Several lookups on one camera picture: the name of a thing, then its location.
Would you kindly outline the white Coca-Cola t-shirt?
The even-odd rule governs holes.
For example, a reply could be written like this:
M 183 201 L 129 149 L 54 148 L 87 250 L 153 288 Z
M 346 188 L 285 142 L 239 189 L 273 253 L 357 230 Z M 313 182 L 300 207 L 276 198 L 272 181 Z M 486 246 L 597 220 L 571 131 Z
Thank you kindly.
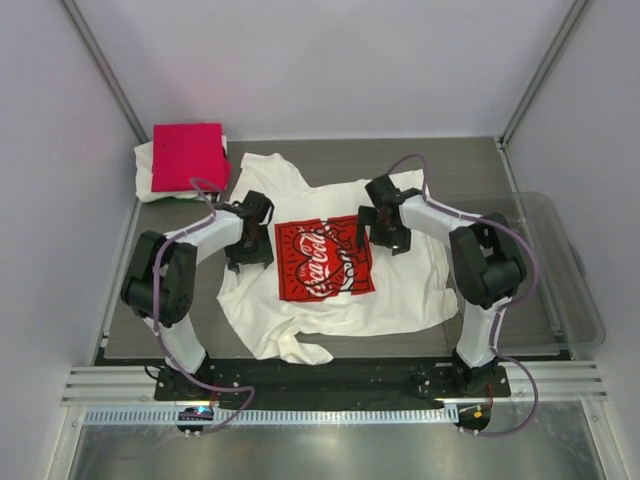
M 226 271 L 217 300 L 255 358 L 326 364 L 331 353 L 299 335 L 414 333 L 457 314 L 440 242 L 413 232 L 409 251 L 398 255 L 370 242 L 357 245 L 357 211 L 370 203 L 366 183 L 312 187 L 279 154 L 243 156 L 231 198 L 257 191 L 274 203 L 268 226 L 274 261 Z

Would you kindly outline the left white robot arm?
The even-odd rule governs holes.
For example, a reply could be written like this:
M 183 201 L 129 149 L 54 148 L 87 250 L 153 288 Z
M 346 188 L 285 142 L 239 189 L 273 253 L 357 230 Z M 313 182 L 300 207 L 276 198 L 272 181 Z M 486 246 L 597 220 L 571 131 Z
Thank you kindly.
M 178 386 L 190 398 L 205 397 L 213 385 L 209 356 L 197 339 L 189 312 L 200 263 L 223 252 L 227 268 L 264 268 L 274 260 L 268 223 L 274 204 L 249 191 L 240 202 L 218 203 L 204 219 L 168 233 L 140 235 L 129 261 L 120 297 L 157 338 Z

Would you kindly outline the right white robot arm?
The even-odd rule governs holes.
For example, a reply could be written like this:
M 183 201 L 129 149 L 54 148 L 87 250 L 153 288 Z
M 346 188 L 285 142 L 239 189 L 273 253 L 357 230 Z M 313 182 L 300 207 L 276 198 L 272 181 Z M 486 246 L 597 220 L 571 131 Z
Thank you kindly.
M 388 175 L 365 186 L 371 201 L 358 209 L 356 244 L 394 255 L 410 250 L 421 232 L 450 253 L 450 271 L 463 303 L 463 329 L 452 352 L 453 388 L 478 395 L 497 372 L 500 315 L 527 278 L 523 239 L 500 214 L 472 215 L 432 199 L 417 188 L 400 190 Z

